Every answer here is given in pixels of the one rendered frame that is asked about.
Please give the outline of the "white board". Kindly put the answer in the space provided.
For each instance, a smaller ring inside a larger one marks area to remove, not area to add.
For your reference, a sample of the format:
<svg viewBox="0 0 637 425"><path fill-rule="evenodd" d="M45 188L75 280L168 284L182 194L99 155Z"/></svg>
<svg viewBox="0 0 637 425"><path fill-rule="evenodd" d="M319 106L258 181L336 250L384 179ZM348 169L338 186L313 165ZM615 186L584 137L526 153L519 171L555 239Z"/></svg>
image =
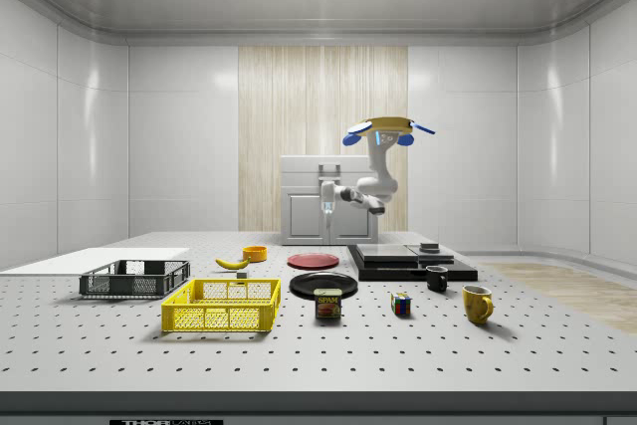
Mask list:
<svg viewBox="0 0 637 425"><path fill-rule="evenodd" d="M117 260L170 260L188 248L88 248L0 272L0 275L81 275Z"/></svg>

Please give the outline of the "dark grey basket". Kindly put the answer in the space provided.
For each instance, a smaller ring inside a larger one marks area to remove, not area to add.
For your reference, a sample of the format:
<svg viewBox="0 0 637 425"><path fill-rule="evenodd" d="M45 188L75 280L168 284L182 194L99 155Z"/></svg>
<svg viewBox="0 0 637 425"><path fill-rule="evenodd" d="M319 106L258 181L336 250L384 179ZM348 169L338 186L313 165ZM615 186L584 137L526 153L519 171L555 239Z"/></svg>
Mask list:
<svg viewBox="0 0 637 425"><path fill-rule="evenodd" d="M80 294L103 298L164 297L190 276L190 263L118 260L80 276Z"/></svg>

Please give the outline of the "yellow basket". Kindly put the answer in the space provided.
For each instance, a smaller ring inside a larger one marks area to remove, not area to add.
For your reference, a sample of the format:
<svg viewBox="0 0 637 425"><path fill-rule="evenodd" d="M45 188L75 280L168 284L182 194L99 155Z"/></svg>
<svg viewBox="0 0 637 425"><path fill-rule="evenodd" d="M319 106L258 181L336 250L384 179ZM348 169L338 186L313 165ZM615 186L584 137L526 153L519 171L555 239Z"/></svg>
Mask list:
<svg viewBox="0 0 637 425"><path fill-rule="evenodd" d="M279 279L193 279L161 304L164 331L269 331Z"/></svg>

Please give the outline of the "flat-sided can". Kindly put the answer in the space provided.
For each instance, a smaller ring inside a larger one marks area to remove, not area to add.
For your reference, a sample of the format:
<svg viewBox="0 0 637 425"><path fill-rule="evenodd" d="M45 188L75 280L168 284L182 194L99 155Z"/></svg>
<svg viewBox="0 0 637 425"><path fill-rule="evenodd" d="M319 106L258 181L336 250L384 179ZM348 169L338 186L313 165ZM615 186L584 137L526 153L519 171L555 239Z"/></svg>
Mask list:
<svg viewBox="0 0 637 425"><path fill-rule="evenodd" d="M316 318L340 319L342 316L342 289L322 288L314 290Z"/></svg>

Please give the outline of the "white cabinet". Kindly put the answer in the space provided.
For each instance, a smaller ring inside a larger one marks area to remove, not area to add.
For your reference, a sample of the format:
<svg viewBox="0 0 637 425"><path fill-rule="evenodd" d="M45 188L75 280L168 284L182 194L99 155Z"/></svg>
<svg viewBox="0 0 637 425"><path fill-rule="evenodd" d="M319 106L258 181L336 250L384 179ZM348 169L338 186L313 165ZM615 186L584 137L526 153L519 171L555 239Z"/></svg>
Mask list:
<svg viewBox="0 0 637 425"><path fill-rule="evenodd" d="M359 178L372 174L365 155L283 155L282 243L312 246L376 243L377 217L339 200L327 224L320 201L323 181L353 186Z"/></svg>

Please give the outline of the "black plate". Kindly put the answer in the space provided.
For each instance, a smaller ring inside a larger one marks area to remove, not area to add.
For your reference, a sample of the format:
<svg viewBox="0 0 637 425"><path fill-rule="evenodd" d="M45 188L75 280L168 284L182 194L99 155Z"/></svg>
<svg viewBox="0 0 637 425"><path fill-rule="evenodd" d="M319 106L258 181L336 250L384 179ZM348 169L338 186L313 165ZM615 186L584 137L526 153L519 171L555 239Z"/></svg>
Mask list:
<svg viewBox="0 0 637 425"><path fill-rule="evenodd" d="M290 289L300 297L312 299L316 289L340 289L344 297L356 293L358 282L341 273L314 272L295 276L290 280Z"/></svg>

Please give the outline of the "yellow mug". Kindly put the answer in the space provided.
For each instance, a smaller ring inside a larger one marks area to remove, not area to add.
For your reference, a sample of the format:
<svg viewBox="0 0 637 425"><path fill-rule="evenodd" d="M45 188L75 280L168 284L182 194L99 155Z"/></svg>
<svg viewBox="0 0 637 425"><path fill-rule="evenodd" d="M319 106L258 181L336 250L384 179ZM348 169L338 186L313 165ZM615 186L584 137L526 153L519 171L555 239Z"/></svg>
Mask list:
<svg viewBox="0 0 637 425"><path fill-rule="evenodd" d="M494 311L492 291L481 286L463 287L462 296L468 320L475 324L484 324Z"/></svg>

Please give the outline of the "black stove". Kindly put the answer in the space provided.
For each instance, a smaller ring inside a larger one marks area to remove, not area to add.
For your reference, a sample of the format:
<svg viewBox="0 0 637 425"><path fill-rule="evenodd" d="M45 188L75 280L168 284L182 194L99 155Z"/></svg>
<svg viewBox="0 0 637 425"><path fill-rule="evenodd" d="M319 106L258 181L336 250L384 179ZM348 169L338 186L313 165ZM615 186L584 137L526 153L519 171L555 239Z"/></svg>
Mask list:
<svg viewBox="0 0 637 425"><path fill-rule="evenodd" d="M427 266L442 266L448 270L449 281L477 281L478 271L459 259L443 263L404 262L399 261L391 265L378 261L365 262L354 245L347 247L353 263L358 269L360 281L425 281Z"/></svg>

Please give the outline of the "black mug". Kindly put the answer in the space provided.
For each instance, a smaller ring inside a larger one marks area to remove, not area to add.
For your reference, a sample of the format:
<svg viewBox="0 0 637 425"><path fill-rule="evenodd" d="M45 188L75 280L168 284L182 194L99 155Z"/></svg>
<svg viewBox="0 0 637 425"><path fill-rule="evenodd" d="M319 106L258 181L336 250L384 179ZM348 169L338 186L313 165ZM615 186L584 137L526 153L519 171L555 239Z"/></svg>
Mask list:
<svg viewBox="0 0 637 425"><path fill-rule="evenodd" d="M425 270L428 289L444 293L448 287L448 269L444 266L427 266Z"/></svg>

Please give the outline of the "red plate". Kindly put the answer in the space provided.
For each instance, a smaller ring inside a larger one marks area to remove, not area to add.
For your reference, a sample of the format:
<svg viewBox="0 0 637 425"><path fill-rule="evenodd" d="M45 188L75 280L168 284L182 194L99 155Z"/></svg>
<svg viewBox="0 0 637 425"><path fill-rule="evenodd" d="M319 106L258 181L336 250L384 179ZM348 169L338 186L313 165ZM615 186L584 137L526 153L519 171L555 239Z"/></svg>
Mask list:
<svg viewBox="0 0 637 425"><path fill-rule="evenodd" d="M327 253L302 253L290 256L287 264L301 270L325 270L336 267L339 258Z"/></svg>

